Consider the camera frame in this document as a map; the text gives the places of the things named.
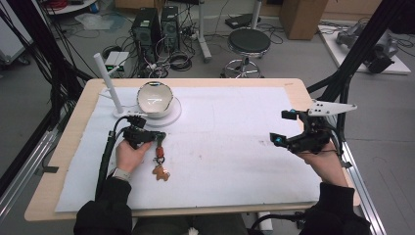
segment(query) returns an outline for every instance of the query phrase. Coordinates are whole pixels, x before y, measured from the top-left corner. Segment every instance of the small figurine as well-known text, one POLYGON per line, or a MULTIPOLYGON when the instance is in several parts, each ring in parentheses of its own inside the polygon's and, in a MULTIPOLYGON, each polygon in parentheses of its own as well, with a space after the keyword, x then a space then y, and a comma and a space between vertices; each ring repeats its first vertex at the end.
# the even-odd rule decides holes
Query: small figurine
POLYGON ((162 167, 161 164, 156 166, 155 169, 153 169, 153 174, 156 175, 157 180, 163 179, 164 181, 168 180, 168 177, 170 176, 170 173, 162 167))

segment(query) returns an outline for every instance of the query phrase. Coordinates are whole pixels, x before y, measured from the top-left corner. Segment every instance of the white saucer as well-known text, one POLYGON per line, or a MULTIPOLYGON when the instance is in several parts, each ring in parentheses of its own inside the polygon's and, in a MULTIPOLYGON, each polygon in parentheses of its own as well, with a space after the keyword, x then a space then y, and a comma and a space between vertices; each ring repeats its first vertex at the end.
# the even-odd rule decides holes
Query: white saucer
POLYGON ((172 106, 172 110, 170 114, 164 117, 143 117, 147 120, 146 125, 153 128, 160 128, 171 125, 175 121, 177 121, 180 118, 182 111, 180 101, 176 97, 174 97, 170 105, 172 106))

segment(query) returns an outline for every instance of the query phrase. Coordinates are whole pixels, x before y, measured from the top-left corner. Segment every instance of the white paper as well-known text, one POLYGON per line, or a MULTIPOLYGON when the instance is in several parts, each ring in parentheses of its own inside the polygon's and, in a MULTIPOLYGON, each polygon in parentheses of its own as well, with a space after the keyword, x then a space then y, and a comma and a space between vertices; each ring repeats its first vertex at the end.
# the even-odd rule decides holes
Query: white paper
MULTIPOLYGON (((182 106, 177 122, 158 130, 168 181, 157 181, 156 144, 132 175, 128 205, 133 210, 315 202, 320 179, 309 165, 275 147, 269 132, 300 133, 281 119, 292 106, 284 88, 172 87, 182 106)), ((135 106, 138 88, 117 88, 123 106, 135 106)), ((70 163, 56 212, 76 212, 95 195, 98 170, 115 106, 100 97, 70 163)), ((121 122, 118 130, 127 126, 121 122)), ((109 169, 115 167, 113 153, 109 169)))

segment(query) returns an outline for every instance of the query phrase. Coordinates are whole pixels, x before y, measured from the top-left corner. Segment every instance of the desk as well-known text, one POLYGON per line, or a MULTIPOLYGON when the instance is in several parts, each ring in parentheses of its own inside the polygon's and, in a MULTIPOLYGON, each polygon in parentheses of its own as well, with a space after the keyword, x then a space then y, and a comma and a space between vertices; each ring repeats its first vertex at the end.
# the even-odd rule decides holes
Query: desk
MULTIPOLYGON (((115 87, 140 87, 145 82, 153 79, 114 79, 115 87)), ((163 83, 171 87, 284 87, 293 108, 306 110, 310 104, 310 97, 299 79, 162 79, 163 83)), ((59 142, 49 165, 58 166, 57 173, 45 173, 33 195, 33 198, 25 212, 25 219, 28 221, 74 219, 75 212, 55 212, 56 204, 59 201, 64 187, 65 177, 69 168, 71 158, 79 145, 83 130, 94 111, 98 100, 98 94, 106 87, 104 80, 90 80, 69 120, 61 141, 59 142)), ((160 215, 160 214, 184 214, 184 213, 218 213, 218 212, 261 212, 295 210, 310 207, 311 204, 298 205, 258 205, 243 207, 221 207, 221 208, 194 208, 186 210, 152 210, 133 211, 134 216, 138 215, 160 215)))

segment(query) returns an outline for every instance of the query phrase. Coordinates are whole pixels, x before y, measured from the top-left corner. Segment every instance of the white bracket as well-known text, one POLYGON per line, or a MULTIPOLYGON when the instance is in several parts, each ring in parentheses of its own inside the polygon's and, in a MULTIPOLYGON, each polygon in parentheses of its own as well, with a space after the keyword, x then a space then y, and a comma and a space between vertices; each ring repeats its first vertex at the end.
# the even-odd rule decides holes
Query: white bracket
POLYGON ((311 117, 333 116, 357 109, 356 105, 323 102, 317 100, 312 100, 312 102, 313 104, 308 109, 308 115, 311 117))

